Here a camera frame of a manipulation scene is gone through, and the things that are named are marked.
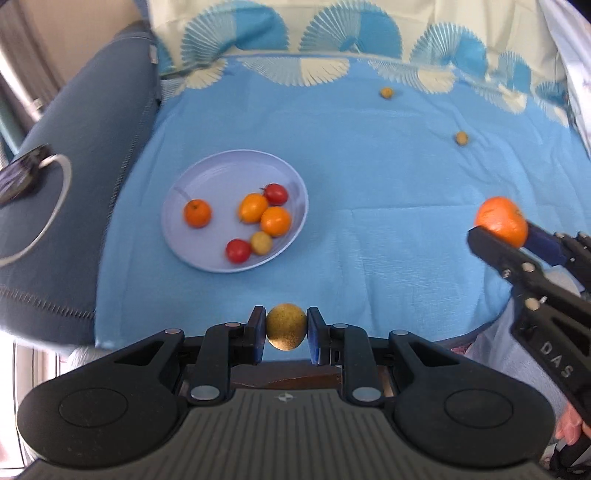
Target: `tangerine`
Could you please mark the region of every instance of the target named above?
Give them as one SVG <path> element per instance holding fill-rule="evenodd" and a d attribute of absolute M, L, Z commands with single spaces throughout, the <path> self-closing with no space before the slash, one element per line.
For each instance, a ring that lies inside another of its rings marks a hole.
<path fill-rule="evenodd" d="M 212 208 L 205 200 L 191 200 L 185 205 L 183 216 L 189 226 L 203 228 L 212 219 Z"/>
<path fill-rule="evenodd" d="M 283 207 L 269 207 L 262 214 L 261 230 L 271 236 L 285 235 L 291 227 L 291 215 Z"/>
<path fill-rule="evenodd" d="M 527 220 L 519 207 L 505 197 L 485 201 L 478 209 L 474 225 L 486 228 L 515 248 L 523 247 L 527 240 Z"/>
<path fill-rule="evenodd" d="M 257 223 L 267 208 L 269 208 L 269 202 L 263 195 L 249 193 L 238 207 L 238 218 L 243 223 Z"/>

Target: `yellow fruit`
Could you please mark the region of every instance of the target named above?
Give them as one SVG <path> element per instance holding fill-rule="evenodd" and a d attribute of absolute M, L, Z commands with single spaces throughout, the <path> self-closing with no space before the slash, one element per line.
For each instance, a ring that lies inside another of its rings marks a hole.
<path fill-rule="evenodd" d="M 265 232 L 257 232 L 251 237 L 251 248 L 257 255 L 267 255 L 273 248 L 273 239 Z"/>
<path fill-rule="evenodd" d="M 244 223 L 261 221 L 262 214 L 269 208 L 269 202 L 260 193 L 249 193 L 238 207 L 238 218 Z"/>
<path fill-rule="evenodd" d="M 287 352 L 296 348 L 306 336 L 306 314 L 297 305 L 282 303 L 267 314 L 267 338 L 272 346 Z"/>
<path fill-rule="evenodd" d="M 394 90 L 392 90 L 390 87 L 384 87 L 379 91 L 379 94 L 386 100 L 390 100 L 394 95 Z"/>
<path fill-rule="evenodd" d="M 458 132 L 456 134 L 456 143 L 460 146 L 464 146 L 468 143 L 468 134 L 466 132 Z"/>

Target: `blue cushion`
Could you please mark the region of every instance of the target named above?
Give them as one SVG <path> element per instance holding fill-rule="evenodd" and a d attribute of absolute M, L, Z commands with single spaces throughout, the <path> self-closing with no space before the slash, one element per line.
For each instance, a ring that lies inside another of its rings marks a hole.
<path fill-rule="evenodd" d="M 119 188 L 147 142 L 159 86 L 152 36 L 116 37 L 53 100 L 21 152 L 50 144 L 72 162 L 72 185 L 41 241 L 0 268 L 0 329 L 36 342 L 94 342 L 96 280 L 103 236 Z M 0 210 L 0 258 L 25 248 L 60 193 L 57 164 L 36 194 Z"/>

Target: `light blue plate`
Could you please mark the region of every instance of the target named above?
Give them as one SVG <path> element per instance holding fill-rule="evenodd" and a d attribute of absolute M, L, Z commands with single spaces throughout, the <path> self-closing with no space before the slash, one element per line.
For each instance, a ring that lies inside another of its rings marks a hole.
<path fill-rule="evenodd" d="M 260 192 L 269 183 L 283 185 L 288 191 L 283 207 L 291 214 L 291 228 L 273 239 L 267 255 L 252 254 L 243 264 L 233 264 L 225 255 L 228 242 L 234 238 L 248 241 L 259 230 L 257 223 L 247 225 L 238 220 L 238 206 L 247 194 Z M 212 220 L 206 227 L 194 229 L 185 223 L 187 197 L 211 205 Z M 300 175 L 282 159 L 255 150 L 231 150 L 197 162 L 174 183 L 161 213 L 164 238 L 172 251 L 189 265 L 214 273 L 250 270 L 272 260 L 296 239 L 307 214 L 308 192 Z"/>

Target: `pear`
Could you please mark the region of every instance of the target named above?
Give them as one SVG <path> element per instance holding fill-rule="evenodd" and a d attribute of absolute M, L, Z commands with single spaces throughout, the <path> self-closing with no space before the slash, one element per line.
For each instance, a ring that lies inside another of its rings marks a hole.
<path fill-rule="evenodd" d="M 272 346 L 285 352 L 296 348 L 306 336 L 306 314 L 297 305 L 282 303 L 267 314 L 267 338 Z"/>

